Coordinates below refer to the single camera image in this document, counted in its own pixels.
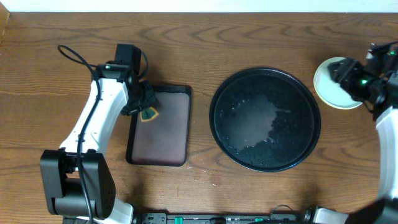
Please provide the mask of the orange green sponge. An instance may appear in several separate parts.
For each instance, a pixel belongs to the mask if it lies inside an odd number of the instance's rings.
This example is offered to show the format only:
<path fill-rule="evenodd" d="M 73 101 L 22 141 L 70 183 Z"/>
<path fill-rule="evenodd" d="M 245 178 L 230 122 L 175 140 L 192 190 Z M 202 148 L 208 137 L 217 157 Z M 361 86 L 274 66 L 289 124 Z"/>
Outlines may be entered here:
<path fill-rule="evenodd" d="M 154 119 L 156 119 L 156 117 L 158 117 L 159 112 L 152 106 L 142 110 L 139 113 L 140 116 L 140 121 L 145 123 L 145 122 L 150 122 Z"/>

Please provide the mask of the pale green plate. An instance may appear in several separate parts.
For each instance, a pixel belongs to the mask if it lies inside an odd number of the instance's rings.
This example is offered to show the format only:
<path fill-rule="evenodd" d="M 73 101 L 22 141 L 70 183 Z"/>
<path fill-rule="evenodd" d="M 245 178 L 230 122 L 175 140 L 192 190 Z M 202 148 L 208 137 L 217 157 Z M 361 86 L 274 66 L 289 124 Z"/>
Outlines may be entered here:
<path fill-rule="evenodd" d="M 321 63 L 315 72 L 313 85 L 317 95 L 327 105 L 341 110 L 351 110 L 361 106 L 362 102 L 354 101 L 338 83 L 333 82 L 328 70 L 329 64 L 343 59 L 344 57 L 333 57 Z"/>

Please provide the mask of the yellow plate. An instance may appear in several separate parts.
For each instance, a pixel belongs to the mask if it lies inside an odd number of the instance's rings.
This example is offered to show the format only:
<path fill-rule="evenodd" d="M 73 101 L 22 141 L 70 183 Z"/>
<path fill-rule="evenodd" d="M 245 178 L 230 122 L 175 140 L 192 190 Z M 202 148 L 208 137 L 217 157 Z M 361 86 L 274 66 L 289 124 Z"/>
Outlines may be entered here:
<path fill-rule="evenodd" d="M 361 102 L 354 101 L 338 83 L 328 77 L 317 78 L 314 86 L 320 99 L 333 108 L 351 110 L 362 105 Z"/>

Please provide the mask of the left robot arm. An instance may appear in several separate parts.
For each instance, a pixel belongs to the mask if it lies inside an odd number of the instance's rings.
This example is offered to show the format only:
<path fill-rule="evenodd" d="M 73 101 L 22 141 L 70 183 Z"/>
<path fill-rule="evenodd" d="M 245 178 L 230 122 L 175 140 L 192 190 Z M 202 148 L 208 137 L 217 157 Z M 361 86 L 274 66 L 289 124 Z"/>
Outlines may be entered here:
<path fill-rule="evenodd" d="M 40 171 L 47 209 L 80 223 L 132 223 L 134 207 L 116 198 L 106 163 L 111 134 L 120 114 L 133 115 L 154 103 L 138 65 L 100 64 L 92 71 L 83 111 L 57 150 L 45 150 Z"/>

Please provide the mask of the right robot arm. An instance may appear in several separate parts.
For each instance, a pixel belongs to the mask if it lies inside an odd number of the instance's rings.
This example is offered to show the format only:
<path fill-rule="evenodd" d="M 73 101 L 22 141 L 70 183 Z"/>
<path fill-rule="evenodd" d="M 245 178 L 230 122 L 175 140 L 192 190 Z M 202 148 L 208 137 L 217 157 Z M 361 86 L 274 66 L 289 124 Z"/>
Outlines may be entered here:
<path fill-rule="evenodd" d="M 377 200 L 347 214 L 315 207 L 301 223 L 397 223 L 397 42 L 371 44 L 366 65 L 335 57 L 317 69 L 313 84 L 329 106 L 353 109 L 364 105 L 376 122 L 380 143 Z"/>

